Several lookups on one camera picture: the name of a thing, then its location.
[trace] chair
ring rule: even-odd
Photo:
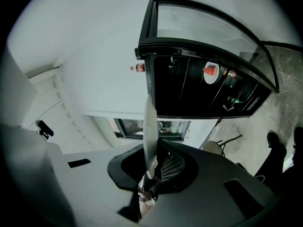
[[[211,153],[214,153],[214,154],[217,154],[217,155],[220,155],[220,156],[223,156],[225,157],[225,154],[224,154],[224,148],[226,146],[227,143],[231,142],[231,141],[234,141],[238,138],[242,137],[242,135],[239,135],[235,138],[232,138],[230,140],[227,140],[221,144],[219,144],[222,140],[218,141],[218,142],[215,142],[215,141],[212,141],[212,140],[209,140],[207,141],[203,146],[202,146],[202,150],[205,150],[205,151],[208,151],[208,152],[211,152]]]

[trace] window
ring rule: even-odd
[[[143,139],[143,120],[114,119],[112,129],[119,138]],[[159,138],[183,141],[190,121],[158,121]]]

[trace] white ceiling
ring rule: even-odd
[[[25,73],[63,64],[64,82],[83,113],[142,118],[145,74],[129,68],[138,63],[134,48],[148,1],[32,0],[8,48]],[[301,43],[272,0],[197,1],[238,19],[261,40]]]

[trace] white plate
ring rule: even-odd
[[[220,67],[216,63],[207,62],[205,68],[216,67],[216,73],[214,76],[208,75],[204,72],[204,80],[207,84],[213,84],[219,81]]]

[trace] red object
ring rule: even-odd
[[[137,72],[145,72],[145,64],[144,63],[136,64],[136,70]]]
[[[214,76],[216,74],[216,67],[204,68],[203,72],[210,76]]]

